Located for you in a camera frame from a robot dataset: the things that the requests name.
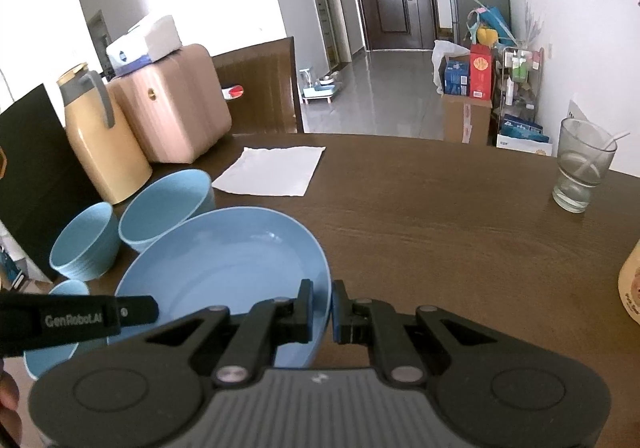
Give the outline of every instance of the wooden chair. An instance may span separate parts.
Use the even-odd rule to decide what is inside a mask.
[[[293,37],[213,56],[220,83],[239,84],[229,102],[231,133],[303,133]]]

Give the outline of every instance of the glass cup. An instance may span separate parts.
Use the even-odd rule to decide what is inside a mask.
[[[613,136],[590,121],[567,118],[560,125],[554,200],[565,210],[582,213],[591,193],[609,171],[618,144]]]

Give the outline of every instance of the person's hand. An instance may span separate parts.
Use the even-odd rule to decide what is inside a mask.
[[[17,412],[19,399],[18,384],[4,371],[4,360],[0,360],[0,423],[18,444],[22,441],[22,421]]]

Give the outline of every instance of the white paper towel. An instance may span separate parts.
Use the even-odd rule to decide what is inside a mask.
[[[245,195],[305,195],[324,147],[244,148],[213,188]]]

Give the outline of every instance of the gray floor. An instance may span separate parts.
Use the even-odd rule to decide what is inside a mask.
[[[302,104],[306,132],[442,139],[431,53],[374,51],[340,73],[342,90],[331,104]]]

